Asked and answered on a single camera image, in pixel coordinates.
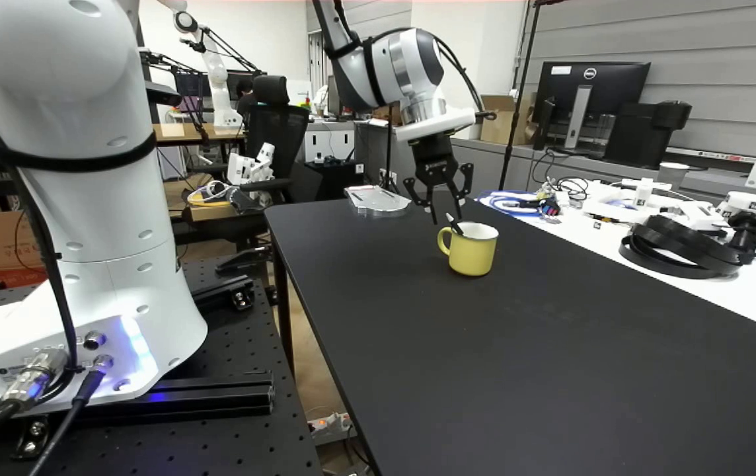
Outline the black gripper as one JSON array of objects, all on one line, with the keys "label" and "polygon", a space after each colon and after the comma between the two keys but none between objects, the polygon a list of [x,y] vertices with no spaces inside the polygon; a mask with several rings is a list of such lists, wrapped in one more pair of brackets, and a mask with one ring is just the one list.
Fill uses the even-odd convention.
[{"label": "black gripper", "polygon": [[[452,180],[458,161],[452,157],[452,141],[447,132],[417,138],[410,142],[410,147],[411,147],[411,159],[414,159],[414,178],[422,186],[441,186],[441,183]],[[462,183],[460,186],[452,183],[452,200],[455,200],[455,212],[462,214],[462,203],[466,203],[470,186],[474,186],[474,165],[460,165],[458,171],[460,171]],[[419,206],[422,212],[434,212],[431,187],[419,190],[414,178],[402,180],[407,199],[414,206]]]}]

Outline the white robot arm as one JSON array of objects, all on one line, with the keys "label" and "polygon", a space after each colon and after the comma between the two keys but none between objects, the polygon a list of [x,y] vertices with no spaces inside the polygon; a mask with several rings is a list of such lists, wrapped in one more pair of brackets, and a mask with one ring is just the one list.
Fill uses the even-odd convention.
[{"label": "white robot arm", "polygon": [[0,305],[0,404],[51,358],[70,376],[97,368],[97,404],[147,395],[208,325],[176,265],[123,0],[0,0],[0,159],[52,260]]}]

